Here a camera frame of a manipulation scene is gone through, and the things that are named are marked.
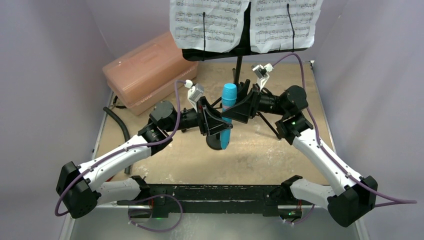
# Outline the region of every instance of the tabletop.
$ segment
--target tabletop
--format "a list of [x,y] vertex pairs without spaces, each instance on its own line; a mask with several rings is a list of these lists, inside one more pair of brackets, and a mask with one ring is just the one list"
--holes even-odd
[[[193,80],[204,87],[204,96],[213,103],[221,96],[224,84],[233,82],[232,68],[235,63],[200,62],[197,77]],[[256,75],[251,63],[243,63],[240,82],[250,79],[256,83]],[[316,87],[314,74],[308,64],[304,64],[307,101],[318,124],[321,138],[332,146],[330,133],[321,99]],[[270,72],[266,83],[274,95],[279,96],[292,85],[302,85],[298,64],[281,63]],[[187,89],[179,90],[181,109],[192,106],[187,100]],[[164,100],[176,106],[176,97],[172,93]],[[137,134],[148,122],[148,109],[140,115],[132,114],[128,109],[113,111],[126,124],[131,136]],[[275,127],[281,116],[264,114]],[[284,139],[278,140],[265,122],[256,116],[248,124],[232,121],[230,143],[225,150],[213,150],[206,144],[206,137],[198,128],[186,132],[178,131],[173,141],[161,152],[136,162],[131,175],[146,177],[151,184],[233,184],[233,185],[279,185],[293,175],[317,183],[328,184],[324,176],[300,151],[289,145]],[[109,116],[106,118],[100,136],[96,157],[99,157],[124,143],[124,137],[118,124]],[[124,171],[116,174],[112,181],[121,181],[129,176]]]

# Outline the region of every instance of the orange plastic box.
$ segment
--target orange plastic box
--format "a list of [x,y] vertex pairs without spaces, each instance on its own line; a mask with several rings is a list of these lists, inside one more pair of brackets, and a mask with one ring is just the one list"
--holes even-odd
[[121,102],[139,115],[173,93],[175,80],[194,79],[198,64],[183,58],[167,32],[109,63],[103,72]]

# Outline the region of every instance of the sheet music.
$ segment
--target sheet music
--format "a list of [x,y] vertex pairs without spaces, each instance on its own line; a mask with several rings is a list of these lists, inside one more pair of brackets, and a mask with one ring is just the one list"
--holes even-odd
[[249,1],[170,0],[169,29],[176,45],[180,49],[203,50],[205,46],[209,52],[229,52],[240,43]]
[[252,0],[250,9],[250,48],[252,52],[309,48],[314,44],[315,23],[323,0]]

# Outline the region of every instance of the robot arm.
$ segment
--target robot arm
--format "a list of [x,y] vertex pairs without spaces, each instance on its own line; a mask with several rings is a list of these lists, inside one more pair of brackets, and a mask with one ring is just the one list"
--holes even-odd
[[[138,199],[145,187],[144,180],[139,176],[132,176],[124,181],[105,181],[122,169],[163,150],[172,141],[167,132],[171,132],[177,123],[178,130],[199,127],[204,136],[233,128],[231,123],[221,119],[221,113],[214,109],[205,97],[200,96],[203,93],[202,87],[188,87],[188,99],[196,100],[196,108],[184,109],[180,114],[179,123],[174,106],[169,101],[162,101],[150,114],[148,124],[129,141],[81,165],[76,166],[71,161],[62,167],[56,192],[61,196],[65,189],[69,188],[62,201],[73,218],[85,216],[100,204]],[[165,142],[145,146],[159,141]]]
[[[276,96],[261,91],[261,86],[254,84],[247,93],[246,88],[249,84],[250,81],[247,80],[242,85],[240,92],[244,95],[237,98],[236,104],[226,109],[221,114],[222,117],[247,123],[249,119],[257,115],[257,112],[282,116],[281,120],[275,123],[279,135],[302,152],[330,184],[330,186],[323,186],[302,179],[300,176],[294,176],[283,184],[288,192],[286,197],[305,200],[327,209],[333,219],[344,227],[371,211],[375,206],[376,195],[351,178],[373,190],[377,190],[377,182],[371,176],[363,178],[331,151],[322,139],[319,141],[321,146],[318,146],[315,130],[302,113],[302,110],[308,107],[305,90],[294,85]],[[348,170],[351,178],[345,175],[321,148],[325,148],[337,163]]]

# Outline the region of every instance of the gray wall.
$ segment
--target gray wall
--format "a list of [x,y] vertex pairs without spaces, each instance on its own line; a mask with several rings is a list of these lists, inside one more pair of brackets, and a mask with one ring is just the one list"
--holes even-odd
[[[348,0],[324,0],[316,23],[314,45],[299,54],[304,61],[314,60],[334,22]],[[131,51],[169,30],[168,0],[87,0],[110,51],[115,57]],[[285,53],[245,57],[251,62],[274,62]],[[296,58],[289,57],[290,62]],[[219,59],[233,62],[235,58]]]
[[424,235],[423,11],[423,1],[349,0],[314,66],[339,155],[382,193],[418,200],[366,215],[371,239]]
[[59,238],[59,171],[91,157],[111,60],[85,0],[0,2],[1,239]]

